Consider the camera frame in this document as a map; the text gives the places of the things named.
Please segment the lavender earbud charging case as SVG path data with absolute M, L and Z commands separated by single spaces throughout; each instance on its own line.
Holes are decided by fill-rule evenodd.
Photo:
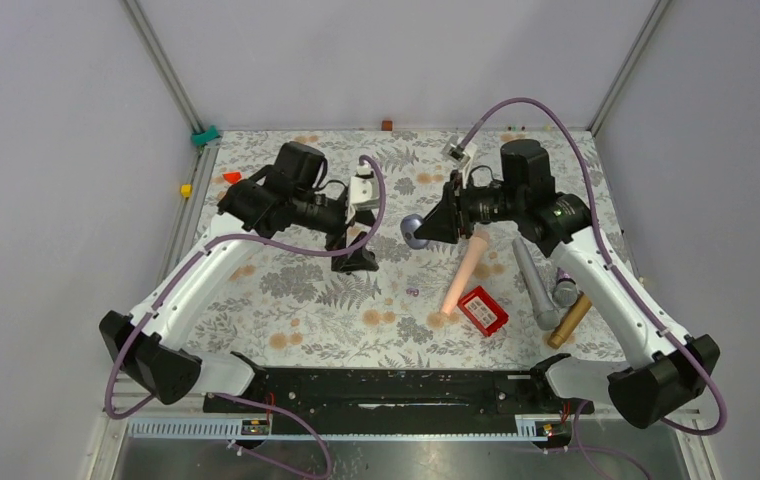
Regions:
M 413 250 L 426 249 L 430 243 L 427 239 L 418 238 L 415 233 L 423 225 L 423 217 L 419 214 L 405 216 L 400 222 L 400 231 L 405 244 Z

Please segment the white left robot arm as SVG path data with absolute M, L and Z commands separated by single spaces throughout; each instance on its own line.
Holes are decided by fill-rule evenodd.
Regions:
M 187 339 L 221 284 L 264 246 L 328 258 L 336 273 L 377 270 L 367 243 L 385 213 L 381 168 L 361 156 L 342 193 L 330 198 L 319 183 L 328 165 L 321 151 L 290 141 L 273 163 L 233 183 L 209 227 L 155 290 L 129 313 L 110 311 L 100 321 L 110 378 L 125 373 L 164 405 L 189 394 L 227 394 L 241 410 L 260 407 L 267 387 L 248 361 L 189 350 Z

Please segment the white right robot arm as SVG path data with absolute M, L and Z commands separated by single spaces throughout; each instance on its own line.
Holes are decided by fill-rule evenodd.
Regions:
M 547 150 L 520 139 L 500 148 L 502 177 L 487 185 L 455 170 L 439 203 L 409 238 L 455 244 L 478 224 L 512 221 L 521 236 L 565 271 L 591 301 L 621 346 L 623 362 L 559 354 L 537 364 L 531 402 L 553 412 L 568 398 L 613 406 L 632 426 L 647 428 L 699 397 L 709 386 L 720 347 L 691 335 L 631 277 L 594 226 L 580 197 L 557 190 Z

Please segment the pink cylindrical tube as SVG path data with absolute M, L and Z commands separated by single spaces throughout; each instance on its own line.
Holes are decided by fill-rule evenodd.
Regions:
M 490 235 L 484 229 L 477 229 L 469 238 L 465 255 L 439 309 L 441 314 L 449 316 L 453 312 L 483 254 L 489 248 L 489 244 Z

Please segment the red plastic bin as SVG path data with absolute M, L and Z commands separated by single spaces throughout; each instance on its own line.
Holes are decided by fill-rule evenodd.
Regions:
M 464 294 L 457 307 L 484 337 L 491 337 L 509 321 L 509 314 L 482 286 Z

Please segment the floral patterned mat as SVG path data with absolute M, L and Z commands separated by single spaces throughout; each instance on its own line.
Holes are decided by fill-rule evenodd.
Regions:
M 263 247 L 221 284 L 195 322 L 187 347 L 239 352 L 260 365 L 370 368 L 525 369 L 551 356 L 548 333 L 533 318 L 513 255 L 517 228 L 489 227 L 490 244 L 470 279 L 509 314 L 484 337 L 460 312 L 439 313 L 464 244 L 423 250 L 403 241 L 401 220 L 425 214 L 440 199 L 454 168 L 441 149 L 447 131 L 232 131 L 213 161 L 199 220 L 205 229 L 228 185 L 224 172 L 244 175 L 270 164 L 282 144 L 298 141 L 328 158 L 336 196 L 362 155 L 382 167 L 388 192 L 385 217 L 369 248 L 376 272 L 334 273 L 326 258 Z M 406 289 L 419 290 L 417 297 Z

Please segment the purple glitter microphone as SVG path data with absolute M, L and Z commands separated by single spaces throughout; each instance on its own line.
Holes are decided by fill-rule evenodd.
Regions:
M 556 271 L 555 284 L 552 289 L 552 301 L 560 308 L 573 306 L 580 296 L 574 279 L 563 269 Z

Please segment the grey microphone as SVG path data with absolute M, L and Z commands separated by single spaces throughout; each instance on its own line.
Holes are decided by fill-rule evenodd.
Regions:
M 534 321 L 543 331 L 556 329 L 561 319 L 559 311 L 546 291 L 544 282 L 524 239 L 516 237 L 512 241 L 512 249 L 521 277 L 527 288 Z

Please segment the red wedge block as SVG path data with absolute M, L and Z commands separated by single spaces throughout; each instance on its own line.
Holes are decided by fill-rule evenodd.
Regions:
M 222 178 L 227 184 L 234 185 L 242 180 L 242 174 L 238 171 L 224 172 Z

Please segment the gold microphone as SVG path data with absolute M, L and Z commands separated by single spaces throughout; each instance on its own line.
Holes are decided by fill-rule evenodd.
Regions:
M 585 293 L 582 293 L 577 301 L 567 310 L 560 324 L 549 335 L 546 344 L 553 348 L 561 348 L 574 333 L 581 321 L 592 308 L 592 303 Z

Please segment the teal curved block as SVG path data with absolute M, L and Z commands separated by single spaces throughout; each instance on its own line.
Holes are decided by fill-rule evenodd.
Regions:
M 191 135 L 191 141 L 195 147 L 201 148 L 209 142 L 220 137 L 220 132 L 215 125 L 210 125 L 206 130 Z

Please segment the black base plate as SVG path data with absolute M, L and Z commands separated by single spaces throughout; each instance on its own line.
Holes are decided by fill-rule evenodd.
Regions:
M 272 403 L 311 427 L 378 429 L 413 425 L 444 432 L 514 415 L 559 419 L 562 411 L 593 412 L 592 403 L 558 397 L 534 371 L 397 370 L 270 367 L 243 398 Z

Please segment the aluminium frame rail right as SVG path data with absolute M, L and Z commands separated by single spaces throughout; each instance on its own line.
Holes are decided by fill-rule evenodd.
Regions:
M 622 61 L 617 73 L 611 82 L 606 94 L 599 104 L 587 130 L 593 137 L 596 137 L 606 124 L 611 111 L 618 102 L 622 90 L 628 83 L 639 61 L 651 42 L 654 34 L 663 22 L 672 0 L 656 0 L 650 12 L 646 16 L 643 24 L 634 38 L 624 60 Z

